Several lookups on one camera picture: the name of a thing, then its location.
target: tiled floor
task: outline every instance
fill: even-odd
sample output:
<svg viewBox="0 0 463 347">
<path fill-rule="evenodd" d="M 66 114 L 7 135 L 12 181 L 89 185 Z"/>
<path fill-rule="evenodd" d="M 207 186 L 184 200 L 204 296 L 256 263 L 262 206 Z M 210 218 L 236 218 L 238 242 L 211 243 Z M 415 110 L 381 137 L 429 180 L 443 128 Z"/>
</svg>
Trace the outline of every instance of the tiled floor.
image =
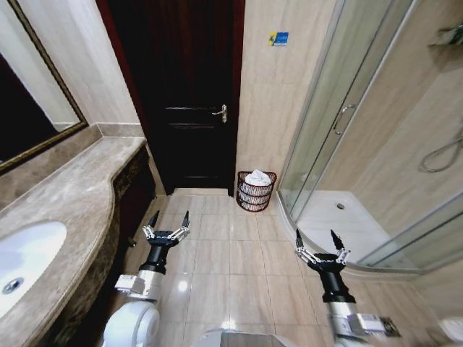
<svg viewBox="0 0 463 347">
<path fill-rule="evenodd" d="M 225 196 L 159 197 L 143 222 L 160 210 L 156 229 L 177 228 L 190 211 L 191 234 L 169 252 L 159 310 L 160 346 L 188 347 L 216 327 L 277 333 L 299 347 L 332 346 L 317 275 L 294 255 L 274 202 L 246 213 Z M 149 246 L 139 231 L 126 273 L 136 273 Z M 437 346 L 428 329 L 435 321 L 407 283 L 347 280 L 364 313 L 388 315 L 404 338 L 375 339 L 375 346 Z M 125 298 L 114 292 L 112 310 Z"/>
</svg>

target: door handle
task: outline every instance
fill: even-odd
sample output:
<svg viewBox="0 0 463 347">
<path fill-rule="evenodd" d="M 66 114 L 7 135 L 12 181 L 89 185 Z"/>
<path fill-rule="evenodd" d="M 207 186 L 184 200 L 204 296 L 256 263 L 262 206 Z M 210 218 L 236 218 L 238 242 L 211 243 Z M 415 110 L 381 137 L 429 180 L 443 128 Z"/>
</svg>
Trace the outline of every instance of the door handle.
<svg viewBox="0 0 463 347">
<path fill-rule="evenodd" d="M 219 112 L 213 112 L 212 113 L 214 116 L 217 116 L 218 114 L 222 115 L 222 123 L 226 123 L 226 105 L 222 105 L 222 110 Z"/>
<path fill-rule="evenodd" d="M 342 118 L 342 115 L 345 114 L 347 110 L 349 110 L 349 109 L 351 109 L 351 108 L 356 108 L 356 107 L 357 107 L 357 105 L 347 105 L 347 106 L 345 106 L 345 107 L 343 107 L 343 108 L 341 109 L 341 112 L 339 112 L 339 116 L 338 116 L 337 120 L 334 122 L 334 125 L 333 125 L 333 131 L 334 131 L 334 133 L 335 133 L 336 135 L 342 134 L 342 132 L 340 132 L 339 130 L 336 130 L 336 128 L 337 128 L 337 126 L 338 126 L 338 123 L 339 123 L 339 121 L 340 121 L 341 118 Z"/>
</svg>

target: shower hose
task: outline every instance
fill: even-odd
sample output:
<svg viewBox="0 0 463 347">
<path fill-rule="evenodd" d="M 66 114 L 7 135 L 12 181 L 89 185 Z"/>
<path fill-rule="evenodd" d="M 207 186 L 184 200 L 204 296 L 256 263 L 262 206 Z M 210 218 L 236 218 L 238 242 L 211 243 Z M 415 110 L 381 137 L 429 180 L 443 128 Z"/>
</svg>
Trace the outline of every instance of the shower hose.
<svg viewBox="0 0 463 347">
<path fill-rule="evenodd" d="M 438 157 L 439 155 L 443 154 L 444 152 L 446 152 L 447 150 L 449 150 L 453 146 L 455 147 L 454 154 L 452 155 L 452 157 L 450 158 L 449 162 L 446 165 L 441 166 L 440 168 L 431 168 L 428 165 L 430 160 L 432 160 L 432 159 Z M 455 163 L 455 161 L 457 160 L 458 155 L 460 153 L 460 150 L 462 150 L 462 149 L 463 149 L 463 127 L 460 128 L 460 130 L 456 133 L 455 138 L 451 142 L 449 142 L 447 145 L 442 146 L 441 148 L 438 148 L 437 150 L 435 150 L 435 151 L 429 153 L 428 155 L 426 155 L 421 160 L 420 167 L 421 167 L 422 170 L 424 170 L 426 172 L 441 172 L 441 171 L 444 171 L 447 168 L 451 167 Z"/>
</svg>

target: mirror frame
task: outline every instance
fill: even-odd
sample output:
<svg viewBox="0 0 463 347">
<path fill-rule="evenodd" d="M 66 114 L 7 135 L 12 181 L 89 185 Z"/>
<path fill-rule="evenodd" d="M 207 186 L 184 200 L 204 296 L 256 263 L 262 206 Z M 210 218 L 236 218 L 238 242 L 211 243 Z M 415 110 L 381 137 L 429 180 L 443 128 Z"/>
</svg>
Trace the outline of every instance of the mirror frame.
<svg viewBox="0 0 463 347">
<path fill-rule="evenodd" d="M 23 12 L 20 4 L 17 0 L 8 0 L 10 7 L 13 9 L 14 13 L 16 14 L 17 19 L 21 22 L 22 26 L 24 27 L 26 33 L 29 35 L 30 40 L 32 41 L 33 45 L 37 49 L 38 53 L 41 55 L 42 60 L 45 62 L 45 65 L 48 67 L 51 75 L 55 79 L 56 83 L 58 83 L 59 88 L 63 92 L 64 96 L 66 97 L 67 101 L 71 105 L 72 109 L 74 110 L 75 114 L 77 115 L 78 119 L 80 120 L 79 123 L 69 127 L 59 134 L 43 141 L 32 148 L 10 158 L 9 160 L 4 161 L 0 164 L 0 176 L 5 174 L 6 172 L 12 170 L 13 168 L 17 167 L 18 165 L 24 163 L 27 160 L 35 157 L 36 155 L 44 152 L 45 150 L 49 149 L 51 146 L 61 142 L 62 140 L 68 138 L 69 136 L 75 134 L 79 130 L 88 126 L 87 120 L 82 114 L 79 106 L 75 102 L 75 99 L 72 97 L 71 92 L 67 88 L 64 80 L 62 79 L 61 75 L 59 74 L 58 70 L 56 69 L 54 63 L 52 62 L 49 54 L 43 47 L 40 39 L 38 38 L 37 34 L 35 33 L 32 25 L 29 22 L 29 19 L 26 17 L 25 13 Z"/>
</svg>

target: sink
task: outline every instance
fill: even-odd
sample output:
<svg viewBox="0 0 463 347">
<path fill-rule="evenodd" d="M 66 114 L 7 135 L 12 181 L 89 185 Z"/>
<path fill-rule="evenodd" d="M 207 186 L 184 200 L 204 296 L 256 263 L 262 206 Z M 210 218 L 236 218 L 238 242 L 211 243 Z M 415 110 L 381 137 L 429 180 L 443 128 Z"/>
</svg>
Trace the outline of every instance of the sink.
<svg viewBox="0 0 463 347">
<path fill-rule="evenodd" d="M 46 221 L 0 239 L 0 317 L 33 286 L 65 238 L 63 223 Z"/>
</svg>

